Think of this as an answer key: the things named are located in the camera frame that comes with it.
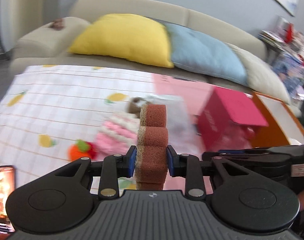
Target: door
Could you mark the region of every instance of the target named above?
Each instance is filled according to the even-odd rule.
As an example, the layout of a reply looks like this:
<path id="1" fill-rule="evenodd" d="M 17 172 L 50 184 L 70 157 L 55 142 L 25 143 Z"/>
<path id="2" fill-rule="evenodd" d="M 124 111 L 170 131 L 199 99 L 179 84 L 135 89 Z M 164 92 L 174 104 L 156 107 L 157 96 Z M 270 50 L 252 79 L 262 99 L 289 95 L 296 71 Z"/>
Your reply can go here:
<path id="1" fill-rule="evenodd" d="M 43 0 L 10 0 L 13 42 L 42 26 Z"/>

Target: black circular joint cover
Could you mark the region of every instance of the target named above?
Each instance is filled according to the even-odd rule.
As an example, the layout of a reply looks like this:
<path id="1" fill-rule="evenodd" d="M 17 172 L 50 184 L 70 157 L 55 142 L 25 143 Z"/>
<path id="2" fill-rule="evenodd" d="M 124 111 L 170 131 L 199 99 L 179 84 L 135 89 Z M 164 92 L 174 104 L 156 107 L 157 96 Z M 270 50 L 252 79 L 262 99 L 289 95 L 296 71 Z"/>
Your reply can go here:
<path id="1" fill-rule="evenodd" d="M 12 224 L 25 232 L 52 234 L 85 220 L 93 209 L 90 192 L 67 177 L 44 177 L 26 184 L 6 202 Z"/>
<path id="2" fill-rule="evenodd" d="M 294 192 L 258 174 L 232 177 L 214 191 L 211 205 L 228 225 L 249 233 L 286 229 L 299 211 Z"/>

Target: white pillow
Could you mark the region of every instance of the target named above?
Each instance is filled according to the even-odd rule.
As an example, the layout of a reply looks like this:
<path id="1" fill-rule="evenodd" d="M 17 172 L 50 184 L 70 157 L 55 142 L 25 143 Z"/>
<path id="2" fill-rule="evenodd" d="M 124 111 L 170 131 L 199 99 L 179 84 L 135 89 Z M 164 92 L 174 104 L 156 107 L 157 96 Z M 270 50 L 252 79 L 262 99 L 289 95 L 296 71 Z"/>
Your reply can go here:
<path id="1" fill-rule="evenodd" d="M 232 44 L 227 45 L 239 57 L 248 75 L 248 86 L 255 91 L 277 98 L 290 105 L 290 95 L 270 66 L 252 53 Z"/>

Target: sofa backrest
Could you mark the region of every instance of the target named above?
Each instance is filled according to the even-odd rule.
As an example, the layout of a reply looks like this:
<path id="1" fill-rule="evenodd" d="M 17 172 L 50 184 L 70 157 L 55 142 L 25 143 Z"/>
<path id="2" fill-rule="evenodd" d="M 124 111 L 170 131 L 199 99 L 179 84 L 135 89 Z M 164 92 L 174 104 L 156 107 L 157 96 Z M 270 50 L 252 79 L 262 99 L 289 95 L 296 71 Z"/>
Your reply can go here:
<path id="1" fill-rule="evenodd" d="M 92 23 L 109 13 L 132 13 L 183 25 L 238 46 L 263 60 L 266 57 L 265 45 L 251 34 L 209 15 L 170 3 L 154 0 L 77 0 L 70 16 Z"/>

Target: white checkered tablecloth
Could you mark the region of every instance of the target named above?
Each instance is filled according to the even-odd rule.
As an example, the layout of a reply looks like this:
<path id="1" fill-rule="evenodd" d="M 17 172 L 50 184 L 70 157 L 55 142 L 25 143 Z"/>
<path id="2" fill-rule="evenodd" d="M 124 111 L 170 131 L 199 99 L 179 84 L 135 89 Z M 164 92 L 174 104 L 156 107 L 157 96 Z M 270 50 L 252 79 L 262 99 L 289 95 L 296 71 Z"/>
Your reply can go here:
<path id="1" fill-rule="evenodd" d="M 111 94 L 126 95 L 108 104 Z M 104 120 L 132 97 L 154 93 L 150 73 L 89 66 L 30 66 L 0 102 L 0 165 L 14 165 L 17 187 L 69 162 L 75 140 L 94 141 Z M 39 135 L 48 140 L 40 142 Z M 97 193 L 98 178 L 92 193 Z"/>

